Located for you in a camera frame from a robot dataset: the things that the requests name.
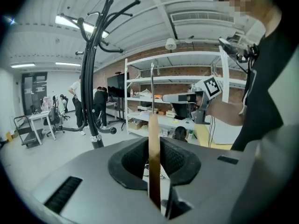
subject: yellow object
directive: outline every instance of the yellow object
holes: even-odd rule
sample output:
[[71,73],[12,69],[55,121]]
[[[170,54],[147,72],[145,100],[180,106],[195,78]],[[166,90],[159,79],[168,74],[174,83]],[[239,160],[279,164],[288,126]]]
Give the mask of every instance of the yellow object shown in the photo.
[[[209,131],[205,125],[194,125],[196,137],[198,140],[198,145],[203,147],[209,147],[208,139],[209,139]],[[230,150],[232,144],[215,144],[214,140],[212,140],[211,148],[217,149],[225,149]]]
[[149,197],[161,210],[160,199],[160,137],[158,116],[149,116]]
[[6,137],[7,137],[8,142],[13,141],[13,137],[11,136],[10,132],[6,133]]

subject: vent slot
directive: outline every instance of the vent slot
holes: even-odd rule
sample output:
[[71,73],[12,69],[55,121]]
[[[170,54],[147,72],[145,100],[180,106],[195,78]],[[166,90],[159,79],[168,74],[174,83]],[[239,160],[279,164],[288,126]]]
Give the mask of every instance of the vent slot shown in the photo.
[[171,14],[172,22],[190,21],[190,20],[214,20],[234,23],[234,17],[217,12],[183,12]]
[[228,162],[228,163],[231,163],[231,164],[237,164],[238,163],[238,159],[234,159],[234,158],[230,158],[230,157],[227,157],[227,156],[219,156],[218,157],[218,160],[220,161],[223,161],[223,162]]
[[45,206],[59,214],[81,182],[80,178],[69,177],[49,198]]

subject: doorway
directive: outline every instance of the doorway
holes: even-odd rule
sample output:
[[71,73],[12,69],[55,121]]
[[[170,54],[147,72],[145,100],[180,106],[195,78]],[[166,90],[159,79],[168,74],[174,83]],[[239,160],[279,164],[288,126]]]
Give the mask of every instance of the doorway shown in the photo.
[[25,115],[41,107],[47,96],[47,72],[27,73],[22,75],[22,100]]

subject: white metal shelf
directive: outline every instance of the white metal shelf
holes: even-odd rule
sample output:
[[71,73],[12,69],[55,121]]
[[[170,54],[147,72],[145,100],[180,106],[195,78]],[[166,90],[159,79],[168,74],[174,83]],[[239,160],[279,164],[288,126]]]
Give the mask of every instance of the white metal shelf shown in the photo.
[[[154,77],[154,84],[194,84],[206,76],[166,76]],[[140,84],[150,84],[150,77],[127,80],[127,83],[136,82]]]
[[[157,115],[157,116],[158,116],[159,125],[170,126],[170,127],[174,127],[174,128],[183,126],[183,127],[185,127],[185,129],[194,130],[194,122],[192,119],[186,118],[184,120],[178,120],[178,119],[167,117],[166,115]],[[149,121],[149,115],[145,114],[143,112],[129,113],[128,117],[140,119],[140,120],[144,120],[144,121]]]
[[[146,97],[146,96],[139,96],[139,95],[136,95],[136,96],[133,96],[133,97],[128,97],[127,100],[152,102],[152,98]],[[168,102],[164,102],[160,98],[156,98],[155,102],[156,103],[169,104]]]
[[156,59],[160,68],[172,66],[210,66],[218,56],[220,56],[220,52],[215,51],[184,51],[150,56],[127,62],[126,65],[133,66],[139,70],[147,70],[150,69],[152,61]]
[[[205,79],[206,76],[166,76],[154,77],[154,84],[195,84]],[[216,77],[216,80],[223,82],[222,77]],[[150,84],[150,77],[127,80],[127,83]],[[246,81],[238,79],[229,79],[229,86],[235,88],[245,88]]]
[[[211,51],[187,51],[187,52],[175,52],[168,53],[163,55],[151,56],[136,61],[128,62],[128,59],[125,60],[125,84],[130,86],[132,83],[142,85],[150,84],[150,77],[141,77],[127,80],[128,67],[135,67],[139,70],[139,76],[141,75],[142,70],[148,70],[151,67],[151,63],[154,60],[158,60],[158,66],[160,68],[171,68],[171,67],[185,67],[185,66],[221,66],[223,71],[223,77],[216,77],[222,87],[222,101],[228,102],[229,87],[244,88],[246,81],[229,79],[229,67],[233,64],[230,64],[231,61],[228,59],[227,54],[223,51],[221,46],[219,46],[219,52]],[[206,76],[160,76],[154,77],[154,84],[195,84],[198,81],[206,79]],[[128,100],[133,101],[145,101],[151,102],[151,98],[148,97],[127,97],[127,92],[125,92],[125,113],[126,113],[126,122],[128,126],[129,118],[136,118],[140,120],[149,120],[149,116],[142,113],[128,113]],[[161,99],[155,99],[156,103],[164,103]],[[191,119],[185,120],[176,120],[166,116],[158,115],[159,126],[170,126],[178,127],[183,126],[186,129],[194,130],[194,122]],[[147,136],[147,131],[145,130],[130,130],[128,132],[137,133],[141,136]]]

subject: wooden stick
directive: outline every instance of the wooden stick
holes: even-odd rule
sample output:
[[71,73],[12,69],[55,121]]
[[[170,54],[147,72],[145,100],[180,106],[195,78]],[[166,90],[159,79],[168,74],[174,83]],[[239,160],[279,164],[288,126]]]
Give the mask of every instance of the wooden stick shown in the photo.
[[160,137],[157,114],[149,115],[149,197],[160,210]]

